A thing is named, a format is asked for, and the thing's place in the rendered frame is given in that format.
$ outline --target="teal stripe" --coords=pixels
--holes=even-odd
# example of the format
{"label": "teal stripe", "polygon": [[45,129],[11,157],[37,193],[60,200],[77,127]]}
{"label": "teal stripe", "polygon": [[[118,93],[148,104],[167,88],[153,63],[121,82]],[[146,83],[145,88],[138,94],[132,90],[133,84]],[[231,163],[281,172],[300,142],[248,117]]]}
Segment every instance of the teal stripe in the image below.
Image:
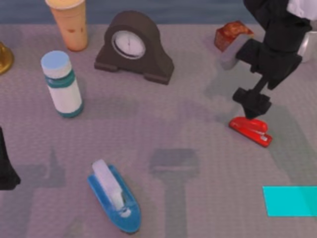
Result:
{"label": "teal stripe", "polygon": [[76,111],[74,111],[72,113],[61,113],[59,111],[57,111],[57,112],[64,118],[74,118],[74,117],[78,116],[79,114],[81,114],[83,109],[84,109],[84,103],[82,103],[80,105],[79,109],[77,109]]}
{"label": "teal stripe", "polygon": [[75,81],[75,78],[76,77],[75,77],[75,73],[73,70],[71,70],[70,73],[63,78],[53,79],[53,78],[49,78],[49,77],[45,76],[45,80],[51,88],[69,87]]}
{"label": "teal stripe", "polygon": [[263,186],[269,217],[316,217],[317,186]]}

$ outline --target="bottle cap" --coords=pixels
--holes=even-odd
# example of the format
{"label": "bottle cap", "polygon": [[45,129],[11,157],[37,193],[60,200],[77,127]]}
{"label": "bottle cap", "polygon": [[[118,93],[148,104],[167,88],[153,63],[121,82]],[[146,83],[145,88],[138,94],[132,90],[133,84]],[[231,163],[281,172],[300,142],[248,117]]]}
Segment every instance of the bottle cap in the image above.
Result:
{"label": "bottle cap", "polygon": [[71,70],[69,56],[63,51],[51,51],[41,59],[43,73],[52,79],[59,79],[67,76]]}

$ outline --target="gold object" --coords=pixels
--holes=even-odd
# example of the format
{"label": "gold object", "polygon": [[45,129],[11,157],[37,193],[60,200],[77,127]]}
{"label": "gold object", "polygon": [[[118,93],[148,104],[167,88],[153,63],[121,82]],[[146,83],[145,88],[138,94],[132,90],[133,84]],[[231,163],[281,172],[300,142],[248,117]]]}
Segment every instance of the gold object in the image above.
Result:
{"label": "gold object", "polygon": [[0,42],[0,74],[7,72],[14,62],[12,51]]}

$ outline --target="blue-gray wall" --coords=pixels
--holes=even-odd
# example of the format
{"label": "blue-gray wall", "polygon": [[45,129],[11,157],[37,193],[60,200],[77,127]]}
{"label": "blue-gray wall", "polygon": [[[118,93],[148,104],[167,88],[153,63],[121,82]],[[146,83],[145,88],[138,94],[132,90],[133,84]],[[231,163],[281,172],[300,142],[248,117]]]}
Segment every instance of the blue-gray wall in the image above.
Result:
{"label": "blue-gray wall", "polygon": [[[255,23],[242,0],[87,0],[88,23],[110,23],[122,10],[139,10],[158,24]],[[0,24],[54,23],[45,0],[0,0]]]}

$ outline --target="dark brown figure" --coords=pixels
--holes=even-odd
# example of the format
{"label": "dark brown figure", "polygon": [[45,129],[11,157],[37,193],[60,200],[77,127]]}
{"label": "dark brown figure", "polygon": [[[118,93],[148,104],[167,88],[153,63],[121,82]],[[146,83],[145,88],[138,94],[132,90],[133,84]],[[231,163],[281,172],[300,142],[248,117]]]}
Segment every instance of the dark brown figure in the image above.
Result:
{"label": "dark brown figure", "polygon": [[108,27],[95,68],[142,73],[148,81],[167,85],[174,64],[161,45],[156,24],[140,12],[124,11]]}
{"label": "dark brown figure", "polygon": [[0,190],[14,190],[21,183],[21,179],[12,167],[0,127]]}

